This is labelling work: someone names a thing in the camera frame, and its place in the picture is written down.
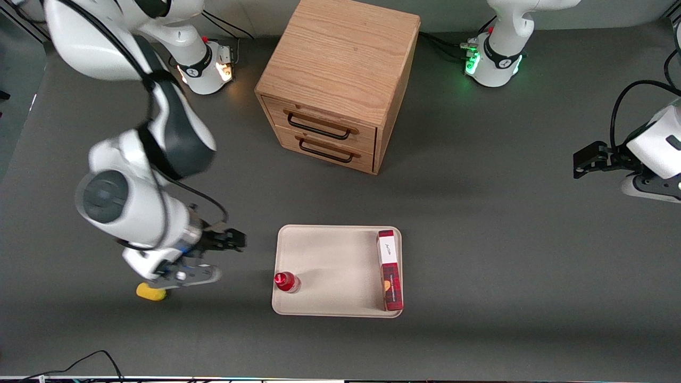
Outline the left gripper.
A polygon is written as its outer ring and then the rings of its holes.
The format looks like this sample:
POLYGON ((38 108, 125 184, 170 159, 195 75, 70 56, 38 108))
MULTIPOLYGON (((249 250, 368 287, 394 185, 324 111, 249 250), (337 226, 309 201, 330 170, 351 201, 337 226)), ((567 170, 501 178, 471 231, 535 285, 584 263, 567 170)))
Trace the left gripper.
MULTIPOLYGON (((670 179, 680 173, 679 139, 679 104, 669 104, 649 120, 642 133, 627 143, 627 148, 654 174, 661 179, 670 179)), ((594 141, 586 146, 585 159, 574 159, 573 163, 574 179, 592 172, 637 172, 637 167, 628 161, 623 145, 610 146, 604 141, 594 141)))

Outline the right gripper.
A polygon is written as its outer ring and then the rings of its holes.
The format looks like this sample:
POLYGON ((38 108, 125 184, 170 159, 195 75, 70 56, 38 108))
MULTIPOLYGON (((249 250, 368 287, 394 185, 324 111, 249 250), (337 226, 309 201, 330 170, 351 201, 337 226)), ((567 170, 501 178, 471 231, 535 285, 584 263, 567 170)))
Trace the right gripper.
POLYGON ((214 266, 202 263, 204 252, 243 252, 247 245, 245 233, 234 228, 211 232, 204 249, 199 245, 202 237, 202 231, 186 231, 169 247, 157 249, 122 240, 122 257, 146 281, 214 281, 214 266))

